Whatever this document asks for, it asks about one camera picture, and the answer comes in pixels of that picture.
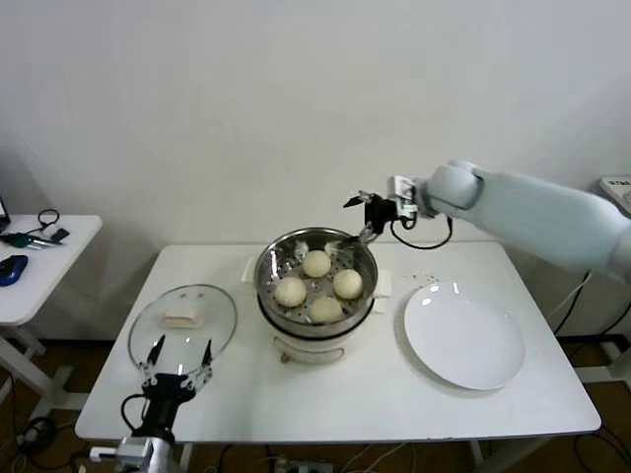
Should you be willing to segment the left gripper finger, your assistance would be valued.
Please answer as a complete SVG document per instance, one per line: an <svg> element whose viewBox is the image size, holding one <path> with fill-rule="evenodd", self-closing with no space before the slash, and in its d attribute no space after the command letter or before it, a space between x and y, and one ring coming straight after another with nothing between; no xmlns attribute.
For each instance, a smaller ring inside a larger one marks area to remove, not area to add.
<svg viewBox="0 0 631 473"><path fill-rule="evenodd" d="M209 340L199 367L187 376L186 389L201 389L213 376L212 340Z"/></svg>
<svg viewBox="0 0 631 473"><path fill-rule="evenodd" d="M143 387L153 386L158 383L156 364L162 352L165 339L166 336L162 335L160 339L153 344L147 359L139 364L139 368L143 376Z"/></svg>

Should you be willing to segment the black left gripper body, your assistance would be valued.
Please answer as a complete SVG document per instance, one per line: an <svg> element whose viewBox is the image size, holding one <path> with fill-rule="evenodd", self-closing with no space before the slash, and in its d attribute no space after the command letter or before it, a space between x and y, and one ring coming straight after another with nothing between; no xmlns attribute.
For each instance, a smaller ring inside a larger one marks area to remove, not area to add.
<svg viewBox="0 0 631 473"><path fill-rule="evenodd" d="M173 426L179 407L191 401L195 389L188 386L188 377L159 373L156 383L143 387L149 401L141 424L141 436L147 438L173 438Z"/></svg>

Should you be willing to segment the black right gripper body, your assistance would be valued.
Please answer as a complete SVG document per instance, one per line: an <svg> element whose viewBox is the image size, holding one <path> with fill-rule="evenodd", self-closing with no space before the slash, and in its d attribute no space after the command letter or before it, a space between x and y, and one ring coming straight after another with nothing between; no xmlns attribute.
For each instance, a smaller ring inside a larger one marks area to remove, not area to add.
<svg viewBox="0 0 631 473"><path fill-rule="evenodd" d="M394 200L371 195L364 205L364 223L372 232L382 232L390 222L399 220Z"/></svg>

